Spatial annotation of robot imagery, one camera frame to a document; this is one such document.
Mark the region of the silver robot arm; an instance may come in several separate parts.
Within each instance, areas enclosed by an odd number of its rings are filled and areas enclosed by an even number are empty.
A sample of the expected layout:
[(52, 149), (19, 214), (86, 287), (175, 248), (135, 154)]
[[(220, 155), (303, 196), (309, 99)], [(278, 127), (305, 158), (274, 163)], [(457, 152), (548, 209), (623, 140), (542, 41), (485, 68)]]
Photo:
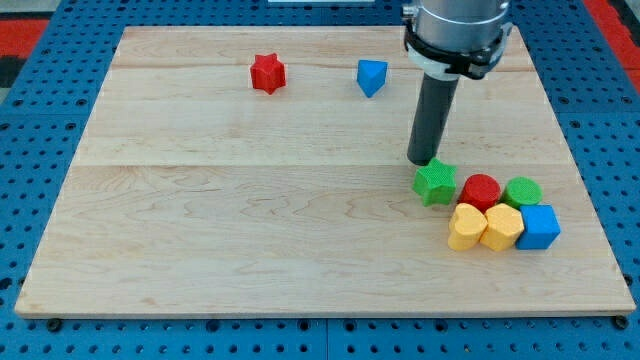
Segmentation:
[(439, 81), (479, 80), (499, 63), (509, 0), (412, 0), (402, 6), (408, 58)]

